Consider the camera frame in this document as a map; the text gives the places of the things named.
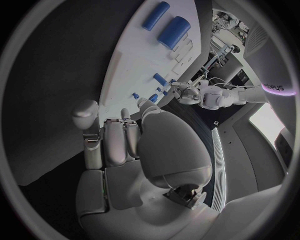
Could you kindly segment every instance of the light strip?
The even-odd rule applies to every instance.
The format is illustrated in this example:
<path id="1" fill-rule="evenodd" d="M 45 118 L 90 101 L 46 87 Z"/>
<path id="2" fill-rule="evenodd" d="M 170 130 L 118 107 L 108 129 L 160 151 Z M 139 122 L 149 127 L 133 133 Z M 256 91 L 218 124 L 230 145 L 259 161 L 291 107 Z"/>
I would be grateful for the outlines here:
<path id="1" fill-rule="evenodd" d="M 296 95 L 296 92 L 277 92 L 277 91 L 272 91 L 270 89 L 268 89 L 266 86 L 264 86 L 263 84 L 261 84 L 261 87 L 263 90 L 265 90 L 266 92 L 270 93 L 270 94 L 275 94 L 275 95 L 280 95 L 280 96 L 294 96 Z"/>

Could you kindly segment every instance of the dark floor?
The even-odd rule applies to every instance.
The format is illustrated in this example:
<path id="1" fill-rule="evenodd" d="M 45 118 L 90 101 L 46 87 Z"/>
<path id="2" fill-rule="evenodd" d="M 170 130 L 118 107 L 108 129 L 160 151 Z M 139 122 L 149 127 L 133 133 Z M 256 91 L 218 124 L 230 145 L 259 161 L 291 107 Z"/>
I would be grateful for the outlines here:
<path id="1" fill-rule="evenodd" d="M 222 119 L 220 120 L 221 110 L 211 111 L 202 109 L 197 105 L 183 105 L 176 100 L 172 100 L 162 109 L 180 117 L 194 129 L 207 147 L 214 168 L 214 146 L 211 129 L 215 127 L 214 121 L 222 121 Z M 233 114 L 239 108 L 228 107 L 227 109 L 231 109 L 228 113 Z M 75 207 L 77 185 L 85 169 L 84 154 L 81 152 L 35 182 L 27 186 L 20 186 L 34 209 L 52 227 L 71 240 L 88 239 L 78 223 Z M 212 205 L 214 183 L 215 176 L 213 174 L 208 185 L 203 188 L 207 193 L 205 203 L 208 206 Z"/>

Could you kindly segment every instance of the blue object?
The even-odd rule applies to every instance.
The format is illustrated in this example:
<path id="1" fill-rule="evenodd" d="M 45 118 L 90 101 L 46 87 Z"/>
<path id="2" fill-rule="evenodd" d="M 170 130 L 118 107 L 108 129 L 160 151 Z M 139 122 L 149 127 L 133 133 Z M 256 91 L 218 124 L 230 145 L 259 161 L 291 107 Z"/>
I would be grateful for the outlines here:
<path id="1" fill-rule="evenodd" d="M 152 102 L 152 103 L 155 103 L 157 100 L 158 100 L 158 95 L 155 93 L 153 94 L 151 97 L 149 97 L 149 100 Z"/>
<path id="2" fill-rule="evenodd" d="M 140 96 L 139 96 L 138 94 L 136 94 L 136 93 L 133 93 L 132 95 L 133 95 L 134 99 L 138 99 L 138 98 L 140 97 Z"/>
<path id="3" fill-rule="evenodd" d="M 158 73 L 155 73 L 153 78 L 158 81 L 163 87 L 168 85 L 168 82 Z"/>
<path id="4" fill-rule="evenodd" d="M 163 30 L 157 40 L 172 50 L 190 28 L 191 25 L 187 20 L 181 16 L 176 16 Z"/>
<path id="5" fill-rule="evenodd" d="M 159 19 L 170 8 L 170 5 L 162 1 L 158 6 L 150 13 L 146 21 L 142 24 L 142 27 L 148 31 L 151 31 Z"/>

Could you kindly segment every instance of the pink light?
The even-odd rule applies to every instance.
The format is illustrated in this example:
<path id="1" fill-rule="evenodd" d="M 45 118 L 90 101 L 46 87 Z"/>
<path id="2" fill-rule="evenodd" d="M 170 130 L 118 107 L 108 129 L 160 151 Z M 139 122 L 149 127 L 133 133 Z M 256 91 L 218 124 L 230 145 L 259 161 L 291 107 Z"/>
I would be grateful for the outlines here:
<path id="1" fill-rule="evenodd" d="M 294 96 L 296 95 L 296 92 L 278 92 L 278 91 L 272 91 L 271 89 L 268 89 L 263 84 L 261 85 L 262 89 L 270 94 L 280 95 L 280 96 Z"/>

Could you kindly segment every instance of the robotic arm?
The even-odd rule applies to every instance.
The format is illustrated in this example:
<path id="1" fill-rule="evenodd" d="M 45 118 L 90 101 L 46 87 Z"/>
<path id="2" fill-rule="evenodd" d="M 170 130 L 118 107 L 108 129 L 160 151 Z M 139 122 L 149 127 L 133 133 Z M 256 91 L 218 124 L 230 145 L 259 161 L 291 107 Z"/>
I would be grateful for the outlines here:
<path id="1" fill-rule="evenodd" d="M 266 103 L 264 90 L 261 86 L 252 88 L 236 87 L 232 90 L 209 85 L 208 80 L 200 80 L 194 87 L 187 82 L 172 82 L 172 93 L 181 104 L 198 104 L 209 110 L 229 107 L 232 104 L 244 105 L 250 103 Z"/>

